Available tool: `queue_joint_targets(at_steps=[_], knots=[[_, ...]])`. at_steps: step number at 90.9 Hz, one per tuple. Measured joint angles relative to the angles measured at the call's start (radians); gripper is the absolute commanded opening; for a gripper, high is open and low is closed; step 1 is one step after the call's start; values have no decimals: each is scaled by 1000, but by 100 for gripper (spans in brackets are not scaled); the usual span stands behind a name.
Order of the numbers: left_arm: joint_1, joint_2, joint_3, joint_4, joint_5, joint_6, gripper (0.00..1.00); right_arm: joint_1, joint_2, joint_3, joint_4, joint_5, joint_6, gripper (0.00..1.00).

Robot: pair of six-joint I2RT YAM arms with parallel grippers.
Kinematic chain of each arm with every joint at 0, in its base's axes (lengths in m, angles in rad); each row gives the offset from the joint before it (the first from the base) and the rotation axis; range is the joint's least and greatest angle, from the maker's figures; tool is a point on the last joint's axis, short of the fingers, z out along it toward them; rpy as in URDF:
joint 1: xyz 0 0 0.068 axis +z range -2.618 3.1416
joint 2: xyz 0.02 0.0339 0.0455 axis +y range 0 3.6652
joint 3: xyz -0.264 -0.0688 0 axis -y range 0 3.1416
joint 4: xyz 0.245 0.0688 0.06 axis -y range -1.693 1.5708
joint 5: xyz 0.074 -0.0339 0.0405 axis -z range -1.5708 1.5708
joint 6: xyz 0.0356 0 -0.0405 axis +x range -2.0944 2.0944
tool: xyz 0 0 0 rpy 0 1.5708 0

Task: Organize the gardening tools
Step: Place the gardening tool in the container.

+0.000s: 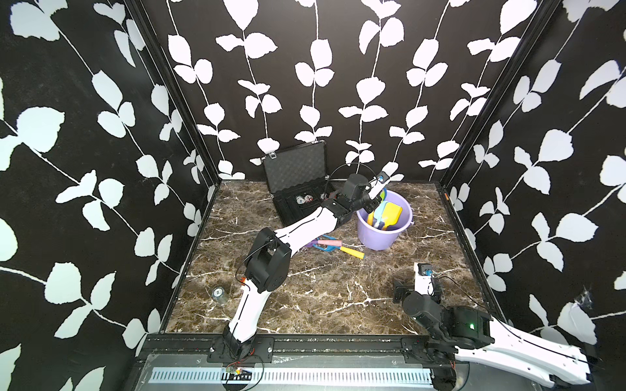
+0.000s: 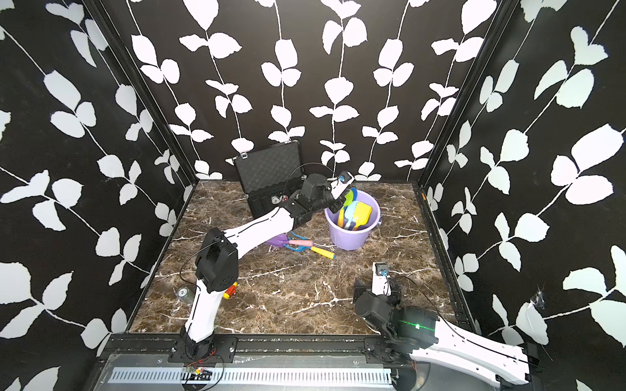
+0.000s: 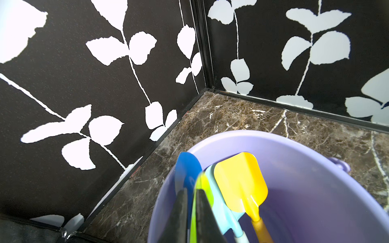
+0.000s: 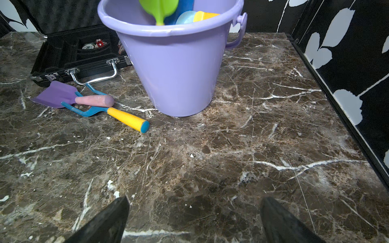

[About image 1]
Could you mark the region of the light blue toy shovel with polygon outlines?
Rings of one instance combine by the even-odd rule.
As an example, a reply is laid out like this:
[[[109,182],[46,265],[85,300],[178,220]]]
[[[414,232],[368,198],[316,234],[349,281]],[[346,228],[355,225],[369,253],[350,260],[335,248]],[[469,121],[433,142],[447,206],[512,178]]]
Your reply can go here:
[[[383,218],[383,213],[386,208],[387,201],[383,200],[380,205],[373,212],[373,227],[376,229],[382,229],[385,222]]]

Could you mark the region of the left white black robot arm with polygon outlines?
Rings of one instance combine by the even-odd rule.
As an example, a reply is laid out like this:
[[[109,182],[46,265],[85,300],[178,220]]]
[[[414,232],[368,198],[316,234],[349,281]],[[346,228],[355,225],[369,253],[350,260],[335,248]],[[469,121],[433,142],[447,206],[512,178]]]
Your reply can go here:
[[[285,282],[291,257],[311,241],[350,221],[355,212],[375,210],[390,179],[384,171],[371,180],[352,174],[334,198],[324,200],[310,215],[278,231],[259,231],[243,262],[246,270],[242,297],[223,331],[224,343],[233,356],[244,357],[251,352],[262,310],[270,294]]]

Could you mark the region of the blue toy rake yellow handle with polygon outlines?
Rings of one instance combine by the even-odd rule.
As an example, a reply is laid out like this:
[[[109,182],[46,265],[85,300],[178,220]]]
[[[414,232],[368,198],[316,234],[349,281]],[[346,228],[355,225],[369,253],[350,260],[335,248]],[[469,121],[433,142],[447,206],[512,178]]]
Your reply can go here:
[[[324,236],[318,237],[317,239],[335,239],[335,238],[332,237],[332,236],[324,235]],[[342,247],[340,247],[340,249],[334,249],[333,251],[341,251],[343,253],[351,255],[352,257],[356,257],[356,258],[358,258],[360,260],[363,260],[365,258],[365,254],[363,252],[360,252],[360,251],[355,250],[355,249],[351,249],[349,247],[344,246],[343,244],[342,244]]]

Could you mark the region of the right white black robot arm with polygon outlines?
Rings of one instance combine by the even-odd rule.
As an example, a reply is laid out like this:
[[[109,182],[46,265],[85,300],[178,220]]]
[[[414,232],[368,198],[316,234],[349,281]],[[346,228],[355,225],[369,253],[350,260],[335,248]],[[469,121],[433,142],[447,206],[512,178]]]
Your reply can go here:
[[[535,337],[467,306],[441,306],[436,283],[420,275],[412,287],[396,282],[395,303],[427,330],[404,351],[422,362],[478,363],[525,377],[546,388],[567,388],[593,381],[588,356],[578,347]]]

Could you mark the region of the purple toy shovel pink handle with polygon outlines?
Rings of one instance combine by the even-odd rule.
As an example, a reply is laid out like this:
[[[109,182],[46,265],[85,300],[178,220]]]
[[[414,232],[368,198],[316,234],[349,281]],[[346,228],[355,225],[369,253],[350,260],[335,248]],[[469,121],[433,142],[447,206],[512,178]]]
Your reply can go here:
[[[334,249],[340,249],[340,247],[342,247],[342,241],[338,239],[314,239],[313,241],[308,243],[306,247],[330,252]]]

